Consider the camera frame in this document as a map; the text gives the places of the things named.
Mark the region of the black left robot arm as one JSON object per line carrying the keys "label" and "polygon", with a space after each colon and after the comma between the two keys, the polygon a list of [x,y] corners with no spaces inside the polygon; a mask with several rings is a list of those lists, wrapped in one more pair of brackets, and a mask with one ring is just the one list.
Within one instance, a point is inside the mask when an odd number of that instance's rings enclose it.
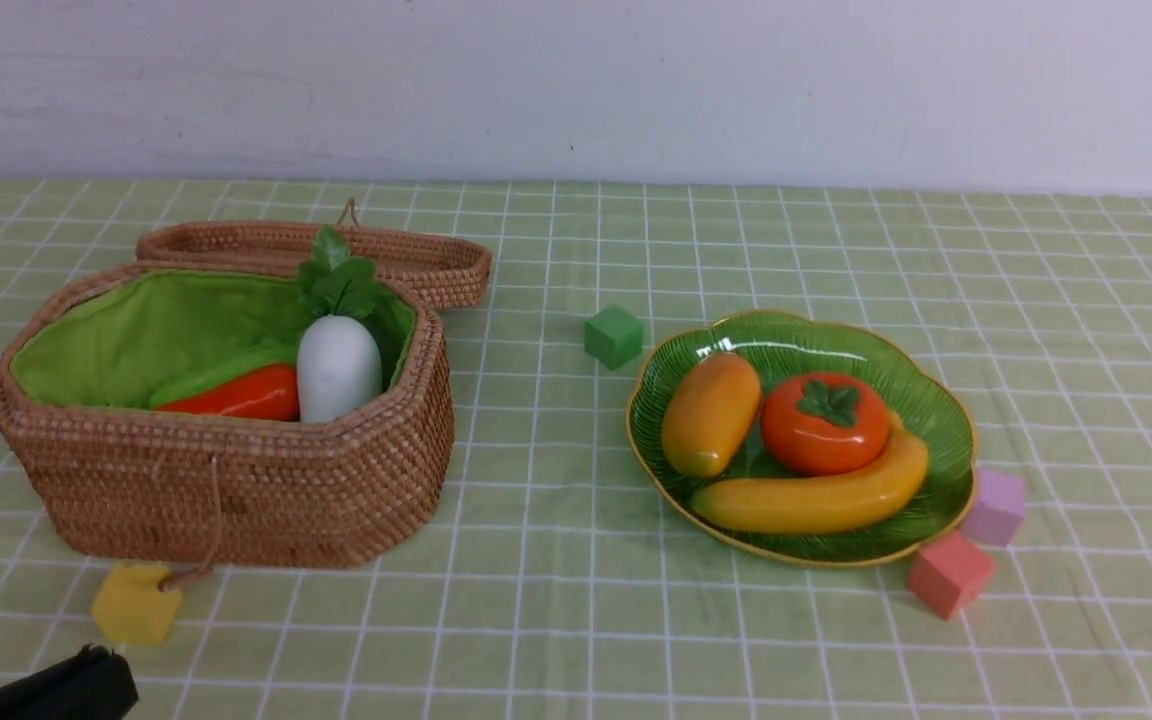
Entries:
{"label": "black left robot arm", "polygon": [[141,702],[126,657],[100,644],[0,687],[0,719],[123,719]]}

